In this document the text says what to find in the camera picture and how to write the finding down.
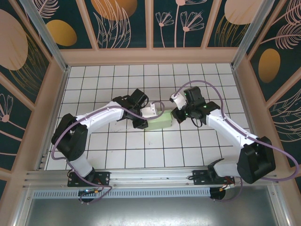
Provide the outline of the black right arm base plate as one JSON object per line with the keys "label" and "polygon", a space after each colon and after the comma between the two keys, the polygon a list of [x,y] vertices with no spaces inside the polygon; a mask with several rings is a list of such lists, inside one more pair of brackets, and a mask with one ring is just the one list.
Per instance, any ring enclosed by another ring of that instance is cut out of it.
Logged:
{"label": "black right arm base plate", "polygon": [[188,177],[194,185],[232,185],[235,179],[231,177],[220,177],[212,170],[193,170]]}

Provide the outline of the aluminium corner post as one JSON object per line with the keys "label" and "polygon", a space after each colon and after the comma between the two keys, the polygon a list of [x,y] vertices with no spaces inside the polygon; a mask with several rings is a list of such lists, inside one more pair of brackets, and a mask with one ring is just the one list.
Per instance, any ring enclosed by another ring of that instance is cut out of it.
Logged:
{"label": "aluminium corner post", "polygon": [[42,17],[39,15],[32,0],[20,0],[20,3],[22,4],[29,18],[40,33],[42,39],[44,40],[46,46],[50,50],[52,56],[54,57],[60,68],[64,72],[67,71],[68,65],[66,64],[57,44],[54,42],[50,32],[46,27],[46,24],[44,23]]}
{"label": "aluminium corner post", "polygon": [[238,68],[247,50],[252,44],[252,41],[255,39],[256,35],[259,33],[260,28],[264,24],[264,21],[266,20],[268,14],[273,11],[272,8],[275,5],[275,1],[276,0],[262,0],[262,3],[256,10],[255,15],[252,18],[252,21],[237,49],[237,52],[232,59],[231,69],[233,71]]}

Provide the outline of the aluminium mounting rail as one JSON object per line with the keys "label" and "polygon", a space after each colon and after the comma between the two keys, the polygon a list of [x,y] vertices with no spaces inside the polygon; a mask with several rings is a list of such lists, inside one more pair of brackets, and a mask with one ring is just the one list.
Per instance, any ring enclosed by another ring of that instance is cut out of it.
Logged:
{"label": "aluminium mounting rail", "polygon": [[[206,170],[202,167],[163,167],[140,169],[107,169],[110,172],[109,185],[113,188],[171,188],[192,187],[188,179],[194,170]],[[63,189],[67,188],[68,170],[28,171],[23,188]]]}

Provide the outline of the light green paper box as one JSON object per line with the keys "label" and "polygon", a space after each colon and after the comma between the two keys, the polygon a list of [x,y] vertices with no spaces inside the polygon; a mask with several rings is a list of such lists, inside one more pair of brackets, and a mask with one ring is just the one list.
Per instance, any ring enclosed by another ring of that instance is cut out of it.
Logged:
{"label": "light green paper box", "polygon": [[158,129],[165,129],[172,126],[172,110],[165,110],[164,113],[154,120],[148,120],[148,127],[145,128],[145,131],[153,131]]}

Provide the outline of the small green circuit board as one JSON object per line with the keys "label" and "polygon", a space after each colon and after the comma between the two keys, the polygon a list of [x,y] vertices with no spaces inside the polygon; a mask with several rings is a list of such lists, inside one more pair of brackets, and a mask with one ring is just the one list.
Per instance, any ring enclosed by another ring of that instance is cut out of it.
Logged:
{"label": "small green circuit board", "polygon": [[96,196],[99,193],[98,189],[79,190],[78,196]]}

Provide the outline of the grey metal sheet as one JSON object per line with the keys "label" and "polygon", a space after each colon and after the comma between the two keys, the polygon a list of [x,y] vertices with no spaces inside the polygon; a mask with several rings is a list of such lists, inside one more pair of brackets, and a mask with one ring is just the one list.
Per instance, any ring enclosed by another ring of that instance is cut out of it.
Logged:
{"label": "grey metal sheet", "polygon": [[275,186],[227,191],[236,199],[219,202],[200,195],[117,197],[112,192],[90,205],[73,191],[27,190],[13,226],[293,226]]}

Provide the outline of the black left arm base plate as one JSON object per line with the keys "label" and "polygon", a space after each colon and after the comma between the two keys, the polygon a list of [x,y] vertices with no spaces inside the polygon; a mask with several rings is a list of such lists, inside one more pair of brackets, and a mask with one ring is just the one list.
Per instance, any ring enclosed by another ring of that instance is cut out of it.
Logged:
{"label": "black left arm base plate", "polygon": [[[67,181],[68,187],[91,187],[92,186],[91,184],[86,183],[85,181],[80,179],[73,170],[68,171],[67,177],[68,177],[68,181]],[[84,179],[89,181],[90,183],[97,184],[98,186],[99,185],[108,186],[110,182],[110,172],[95,171],[95,169],[92,168],[92,171]]]}

